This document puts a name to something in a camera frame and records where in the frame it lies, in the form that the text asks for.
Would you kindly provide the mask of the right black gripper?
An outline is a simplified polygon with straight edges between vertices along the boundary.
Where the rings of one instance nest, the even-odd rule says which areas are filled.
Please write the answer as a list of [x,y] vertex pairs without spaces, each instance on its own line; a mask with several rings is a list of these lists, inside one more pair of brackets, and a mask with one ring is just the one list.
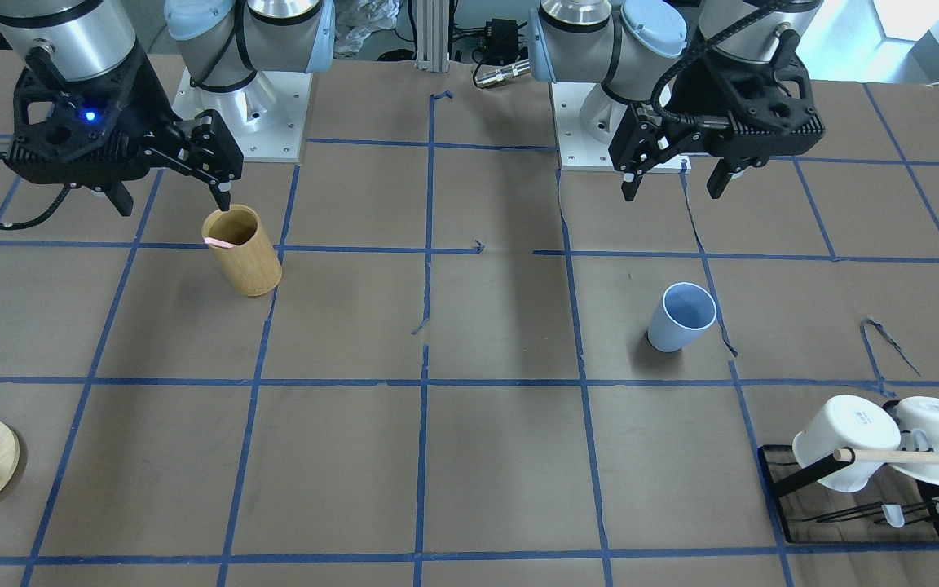
[[135,46],[107,72],[67,81],[45,46],[25,56],[12,94],[14,133],[7,166],[30,183],[62,183],[105,196],[122,217],[134,198],[124,182],[166,167],[206,183],[222,212],[245,156],[215,110],[173,112],[144,50]]

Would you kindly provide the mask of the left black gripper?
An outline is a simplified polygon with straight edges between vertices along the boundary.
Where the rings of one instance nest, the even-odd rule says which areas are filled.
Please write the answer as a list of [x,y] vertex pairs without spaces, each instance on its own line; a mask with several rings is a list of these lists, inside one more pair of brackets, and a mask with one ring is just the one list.
[[677,155],[719,157],[707,190],[719,200],[748,167],[804,155],[824,138],[809,71],[794,49],[752,64],[712,50],[673,78],[668,102],[632,103],[611,139],[612,166],[633,203],[647,171]]

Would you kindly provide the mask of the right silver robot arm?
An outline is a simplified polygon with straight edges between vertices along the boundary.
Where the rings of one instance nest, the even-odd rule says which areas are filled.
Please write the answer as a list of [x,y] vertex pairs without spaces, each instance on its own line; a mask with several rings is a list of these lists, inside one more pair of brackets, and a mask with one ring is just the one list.
[[179,114],[122,2],[0,1],[0,33],[24,60],[0,160],[62,189],[38,222],[75,188],[104,194],[127,217],[126,183],[156,168],[205,183],[227,211],[245,163],[238,131],[273,108],[266,74],[327,71],[335,12],[332,1],[168,1],[187,83],[206,96]]

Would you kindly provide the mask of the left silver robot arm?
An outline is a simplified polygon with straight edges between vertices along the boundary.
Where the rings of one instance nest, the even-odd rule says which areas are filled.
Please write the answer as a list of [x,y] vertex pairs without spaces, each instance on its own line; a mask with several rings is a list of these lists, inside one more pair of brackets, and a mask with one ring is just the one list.
[[642,176],[685,153],[716,158],[707,190],[771,157],[804,155],[825,134],[798,45],[819,1],[543,1],[527,34],[540,82],[593,85],[585,121],[601,126],[634,200]]

